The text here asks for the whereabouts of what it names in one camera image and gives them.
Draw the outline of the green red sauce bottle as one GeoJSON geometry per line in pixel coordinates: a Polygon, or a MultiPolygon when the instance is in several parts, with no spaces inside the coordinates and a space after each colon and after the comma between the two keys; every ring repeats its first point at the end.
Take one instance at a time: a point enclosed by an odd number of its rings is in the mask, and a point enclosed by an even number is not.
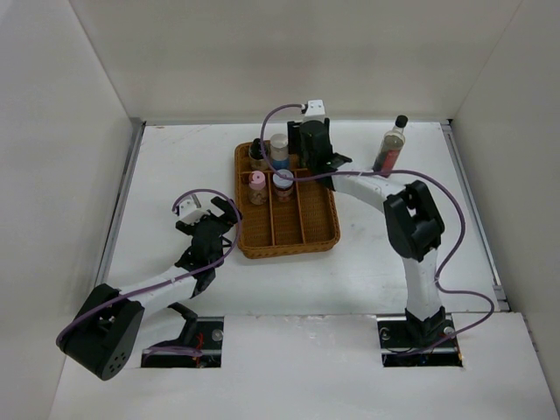
{"type": "Polygon", "coordinates": [[[306,168],[305,158],[301,154],[297,155],[297,163],[300,169],[306,168]]]}

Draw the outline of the black cap spice bottle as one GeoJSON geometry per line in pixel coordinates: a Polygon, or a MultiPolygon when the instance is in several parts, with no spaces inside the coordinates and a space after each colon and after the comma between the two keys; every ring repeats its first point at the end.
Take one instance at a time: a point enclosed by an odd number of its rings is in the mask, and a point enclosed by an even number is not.
{"type": "Polygon", "coordinates": [[[248,148],[249,165],[252,171],[266,172],[270,169],[266,158],[270,158],[270,146],[264,143],[264,151],[262,152],[261,140],[255,138],[248,148]]]}

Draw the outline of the right metal table rail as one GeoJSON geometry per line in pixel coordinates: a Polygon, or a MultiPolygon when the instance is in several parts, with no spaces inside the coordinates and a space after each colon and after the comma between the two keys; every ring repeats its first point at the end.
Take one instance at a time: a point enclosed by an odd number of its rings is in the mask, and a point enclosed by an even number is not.
{"type": "Polygon", "coordinates": [[[500,279],[500,274],[495,264],[493,253],[490,249],[489,242],[487,240],[487,235],[480,218],[480,213],[476,206],[476,202],[473,197],[473,192],[466,176],[465,167],[463,165],[463,162],[459,154],[459,148],[457,146],[457,142],[455,140],[455,136],[452,129],[452,122],[453,122],[452,119],[448,119],[445,122],[441,122],[440,123],[441,130],[443,132],[445,142],[450,152],[453,166],[458,175],[458,182],[460,183],[461,190],[465,196],[465,203],[466,203],[468,213],[470,214],[470,218],[472,220],[473,229],[476,231],[477,240],[479,242],[479,245],[484,250],[486,256],[486,263],[492,273],[493,291],[498,302],[497,307],[499,308],[500,312],[510,312],[511,307],[509,305],[506,292],[504,291],[502,281],[500,279]]]}

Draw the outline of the grey lid blue label jar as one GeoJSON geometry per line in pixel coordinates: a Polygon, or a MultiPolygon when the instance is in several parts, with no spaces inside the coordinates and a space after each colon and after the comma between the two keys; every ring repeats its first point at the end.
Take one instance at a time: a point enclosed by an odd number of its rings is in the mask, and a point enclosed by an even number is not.
{"type": "Polygon", "coordinates": [[[274,169],[290,167],[289,139],[285,134],[275,134],[269,140],[270,159],[274,169]]]}

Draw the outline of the metal table rail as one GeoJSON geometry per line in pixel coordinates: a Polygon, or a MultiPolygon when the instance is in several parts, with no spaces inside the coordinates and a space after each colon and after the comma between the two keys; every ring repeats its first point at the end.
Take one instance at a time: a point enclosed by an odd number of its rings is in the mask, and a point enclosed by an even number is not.
{"type": "Polygon", "coordinates": [[[457,146],[457,142],[455,140],[455,136],[452,129],[452,122],[453,122],[452,119],[448,119],[445,122],[441,122],[440,123],[441,130],[443,132],[445,142],[450,152],[453,166],[458,175],[458,182],[460,183],[461,190],[465,196],[465,203],[466,203],[468,213],[470,214],[470,218],[472,220],[473,229],[476,231],[477,240],[479,242],[479,245],[484,250],[486,256],[486,263],[492,273],[493,291],[498,302],[497,307],[499,308],[500,312],[510,312],[511,307],[509,305],[506,292],[504,291],[502,281],[500,279],[500,274],[495,264],[493,253],[490,249],[489,242],[487,240],[487,235],[480,218],[480,213],[476,206],[476,202],[473,197],[473,192],[466,176],[465,167],[463,165],[463,162],[459,154],[459,148],[457,146]]]}
{"type": "Polygon", "coordinates": [[[101,242],[101,253],[94,266],[92,278],[87,280],[86,289],[83,292],[84,298],[86,298],[96,286],[106,281],[115,252],[116,241],[122,224],[123,213],[146,126],[146,121],[142,118],[132,117],[129,120],[132,132],[127,143],[128,149],[122,167],[118,172],[118,188],[116,189],[115,197],[111,201],[108,227],[101,242]]]}

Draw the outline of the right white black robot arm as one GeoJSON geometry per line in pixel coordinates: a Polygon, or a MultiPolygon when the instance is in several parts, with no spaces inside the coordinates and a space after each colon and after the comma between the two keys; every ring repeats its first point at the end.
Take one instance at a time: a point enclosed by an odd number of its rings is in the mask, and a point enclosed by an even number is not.
{"type": "Polygon", "coordinates": [[[446,328],[435,285],[445,224],[428,186],[418,180],[402,185],[360,171],[351,158],[333,151],[327,119],[289,122],[288,140],[290,152],[297,154],[312,180],[382,213],[388,241],[404,267],[406,336],[413,347],[437,343],[446,328]]]}

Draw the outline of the left metal table rail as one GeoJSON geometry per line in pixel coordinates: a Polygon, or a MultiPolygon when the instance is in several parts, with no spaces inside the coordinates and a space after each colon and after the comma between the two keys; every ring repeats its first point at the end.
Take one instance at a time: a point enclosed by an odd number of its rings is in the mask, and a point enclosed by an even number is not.
{"type": "Polygon", "coordinates": [[[142,118],[132,117],[129,120],[132,132],[127,143],[128,149],[122,167],[118,172],[118,188],[116,189],[115,197],[111,201],[108,227],[101,242],[101,253],[94,266],[92,278],[87,280],[86,289],[83,292],[84,298],[86,298],[96,286],[106,281],[115,252],[116,241],[122,224],[123,213],[146,126],[146,121],[142,118]]]}

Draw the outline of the pink cap spice jar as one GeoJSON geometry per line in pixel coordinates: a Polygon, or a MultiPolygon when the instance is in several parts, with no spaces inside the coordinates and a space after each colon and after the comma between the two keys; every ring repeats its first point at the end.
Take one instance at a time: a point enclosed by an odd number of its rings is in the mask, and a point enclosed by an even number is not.
{"type": "Polygon", "coordinates": [[[248,199],[249,201],[260,206],[268,200],[268,187],[266,184],[266,175],[262,171],[252,171],[248,176],[248,199]]]}

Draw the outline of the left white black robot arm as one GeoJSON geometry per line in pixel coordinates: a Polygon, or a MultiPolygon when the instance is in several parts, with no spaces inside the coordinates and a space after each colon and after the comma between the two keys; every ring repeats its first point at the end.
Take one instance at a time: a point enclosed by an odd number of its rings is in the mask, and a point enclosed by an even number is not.
{"type": "Polygon", "coordinates": [[[242,221],[240,210],[224,194],[212,191],[220,214],[203,210],[195,191],[173,204],[176,228],[190,237],[186,251],[164,273],[130,288],[102,283],[92,289],[74,320],[55,340],[59,350],[102,381],[117,375],[133,352],[143,319],[195,298],[215,279],[215,271],[236,241],[226,235],[242,221]]]}

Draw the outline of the brown wicker divided tray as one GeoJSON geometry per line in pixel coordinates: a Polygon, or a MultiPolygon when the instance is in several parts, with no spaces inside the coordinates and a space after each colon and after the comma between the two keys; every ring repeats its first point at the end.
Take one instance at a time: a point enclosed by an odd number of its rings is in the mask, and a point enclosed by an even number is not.
{"type": "Polygon", "coordinates": [[[330,250],[340,240],[333,193],[315,182],[297,183],[286,201],[278,199],[272,172],[266,171],[268,198],[249,200],[249,143],[234,150],[235,204],[242,214],[238,247],[250,259],[290,256],[330,250]]]}

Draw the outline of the tall black cap glass bottle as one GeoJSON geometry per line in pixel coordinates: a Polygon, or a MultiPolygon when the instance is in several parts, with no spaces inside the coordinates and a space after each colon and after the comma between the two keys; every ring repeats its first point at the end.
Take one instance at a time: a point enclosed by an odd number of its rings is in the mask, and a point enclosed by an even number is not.
{"type": "Polygon", "coordinates": [[[406,115],[399,115],[395,119],[393,128],[384,134],[372,167],[374,172],[390,172],[394,169],[405,145],[404,129],[408,121],[406,115]]]}

